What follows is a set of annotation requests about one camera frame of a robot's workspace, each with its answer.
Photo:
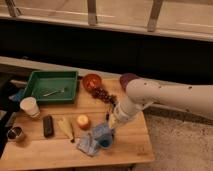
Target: floor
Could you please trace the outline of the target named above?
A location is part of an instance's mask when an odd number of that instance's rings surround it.
[[[155,161],[134,171],[211,171],[213,121],[187,114],[149,108],[145,117]]]

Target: apple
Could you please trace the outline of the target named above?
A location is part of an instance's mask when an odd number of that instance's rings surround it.
[[[77,117],[77,123],[78,126],[82,129],[82,130],[87,130],[90,128],[90,120],[89,117],[87,115],[79,115]]]

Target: white object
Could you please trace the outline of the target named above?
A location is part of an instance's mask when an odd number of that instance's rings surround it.
[[[122,99],[111,117],[114,126],[127,123],[141,110],[160,103],[213,120],[213,85],[161,85],[146,79],[127,84]]]
[[[20,108],[32,118],[40,115],[40,110],[34,97],[24,98],[20,103]]]

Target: red bowl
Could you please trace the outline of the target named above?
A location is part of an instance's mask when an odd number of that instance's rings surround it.
[[[94,88],[101,87],[102,80],[97,74],[88,74],[83,77],[82,83],[87,91],[92,91]]]

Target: small cup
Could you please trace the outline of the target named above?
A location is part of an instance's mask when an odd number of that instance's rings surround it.
[[[40,115],[40,110],[34,97],[24,98],[20,103],[20,108],[31,118],[37,118]]]
[[[9,141],[20,142],[25,139],[26,135],[20,127],[13,127],[7,132]]]

